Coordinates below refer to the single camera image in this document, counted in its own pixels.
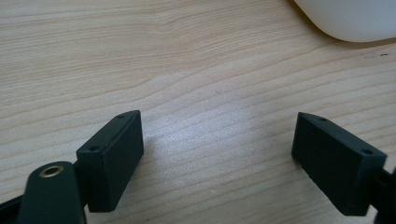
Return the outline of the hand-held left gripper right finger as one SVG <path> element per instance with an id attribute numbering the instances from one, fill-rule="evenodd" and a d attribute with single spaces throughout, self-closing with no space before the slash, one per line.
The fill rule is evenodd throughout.
<path id="1" fill-rule="evenodd" d="M 291 156 L 346 216 L 364 216 L 387 155 L 332 121 L 299 113 Z"/>

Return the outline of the white plastic container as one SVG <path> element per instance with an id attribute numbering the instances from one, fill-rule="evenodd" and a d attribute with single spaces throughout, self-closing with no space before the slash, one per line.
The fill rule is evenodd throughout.
<path id="1" fill-rule="evenodd" d="M 324 33 L 348 42 L 396 37 L 396 0 L 293 0 Z"/>

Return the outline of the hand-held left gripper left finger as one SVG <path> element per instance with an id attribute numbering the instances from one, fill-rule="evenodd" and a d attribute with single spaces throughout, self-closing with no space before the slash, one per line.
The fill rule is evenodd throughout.
<path id="1" fill-rule="evenodd" d="M 117 115 L 77 150 L 78 168 L 88 178 L 91 212 L 115 210 L 143 155 L 139 110 Z"/>

